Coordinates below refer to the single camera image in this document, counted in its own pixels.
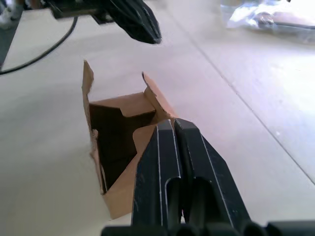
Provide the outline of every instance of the table surface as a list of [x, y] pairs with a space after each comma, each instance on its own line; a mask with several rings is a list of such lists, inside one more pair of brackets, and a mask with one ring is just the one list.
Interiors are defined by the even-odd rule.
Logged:
[[[45, 59], [0, 77], [0, 224], [8, 236], [99, 235], [110, 221], [89, 158], [81, 82], [91, 100], [145, 88], [141, 71], [226, 160], [252, 220], [315, 219], [314, 47], [227, 30], [219, 1], [151, 0], [163, 42], [81, 17]], [[71, 20], [23, 14], [3, 69], [58, 41]]]

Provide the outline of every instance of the sneaker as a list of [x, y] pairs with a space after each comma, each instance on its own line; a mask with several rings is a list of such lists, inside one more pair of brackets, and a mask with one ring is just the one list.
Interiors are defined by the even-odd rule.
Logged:
[[0, 15], [0, 29], [9, 29], [19, 23], [23, 12], [23, 6], [8, 6]]

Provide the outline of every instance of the plastic bag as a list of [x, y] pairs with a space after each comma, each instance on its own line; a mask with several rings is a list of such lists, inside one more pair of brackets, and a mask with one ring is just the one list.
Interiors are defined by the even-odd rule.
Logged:
[[221, 4], [227, 28], [271, 30], [293, 35], [304, 43], [315, 43], [314, 8], [315, 0], [245, 1], [237, 7]]

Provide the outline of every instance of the cardboard box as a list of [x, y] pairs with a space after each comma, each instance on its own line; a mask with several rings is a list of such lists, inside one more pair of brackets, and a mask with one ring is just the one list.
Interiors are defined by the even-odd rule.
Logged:
[[113, 219], [132, 211], [137, 164], [157, 123], [177, 118], [153, 80], [144, 92], [89, 102], [94, 74], [84, 61], [83, 105], [101, 193]]

